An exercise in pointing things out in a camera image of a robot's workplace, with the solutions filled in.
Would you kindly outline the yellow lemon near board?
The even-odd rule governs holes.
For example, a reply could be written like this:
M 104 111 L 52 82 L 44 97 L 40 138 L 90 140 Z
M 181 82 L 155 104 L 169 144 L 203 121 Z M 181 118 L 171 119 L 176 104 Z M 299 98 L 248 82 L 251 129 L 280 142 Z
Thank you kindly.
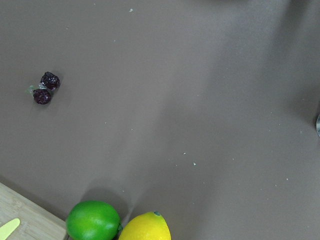
M 158 211 L 150 211 L 130 220 L 119 235 L 119 240 L 171 240 L 165 218 Z

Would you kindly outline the bamboo cutting board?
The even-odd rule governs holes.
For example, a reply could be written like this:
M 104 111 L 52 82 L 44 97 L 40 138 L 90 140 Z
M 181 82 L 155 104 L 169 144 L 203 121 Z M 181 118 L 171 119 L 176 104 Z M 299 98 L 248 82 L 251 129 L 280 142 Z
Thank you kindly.
M 0 225 L 19 219 L 9 240 L 66 240 L 63 220 L 25 198 L 3 183 L 0 184 Z

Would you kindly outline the yellow plastic knife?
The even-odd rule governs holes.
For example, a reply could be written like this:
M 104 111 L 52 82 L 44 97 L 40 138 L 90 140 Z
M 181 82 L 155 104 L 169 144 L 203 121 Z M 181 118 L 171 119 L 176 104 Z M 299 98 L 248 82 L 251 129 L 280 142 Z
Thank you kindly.
M 6 240 L 20 225 L 19 218 L 14 218 L 0 227 L 0 240 Z

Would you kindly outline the green lime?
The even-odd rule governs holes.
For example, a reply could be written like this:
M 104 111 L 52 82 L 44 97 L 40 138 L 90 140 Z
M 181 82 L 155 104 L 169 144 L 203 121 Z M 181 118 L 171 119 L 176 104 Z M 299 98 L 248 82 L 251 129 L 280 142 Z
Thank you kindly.
M 116 209 L 98 200 L 76 204 L 65 223 L 66 231 L 73 240 L 112 240 L 122 229 Z

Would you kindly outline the dark red cherries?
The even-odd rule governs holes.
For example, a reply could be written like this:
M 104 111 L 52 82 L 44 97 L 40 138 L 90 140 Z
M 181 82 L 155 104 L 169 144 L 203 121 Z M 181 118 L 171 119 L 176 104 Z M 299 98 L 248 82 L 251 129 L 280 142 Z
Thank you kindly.
M 47 105 L 51 102 L 56 90 L 61 86 L 59 77 L 52 72 L 45 72 L 37 86 L 30 85 L 26 92 L 33 97 L 39 105 Z

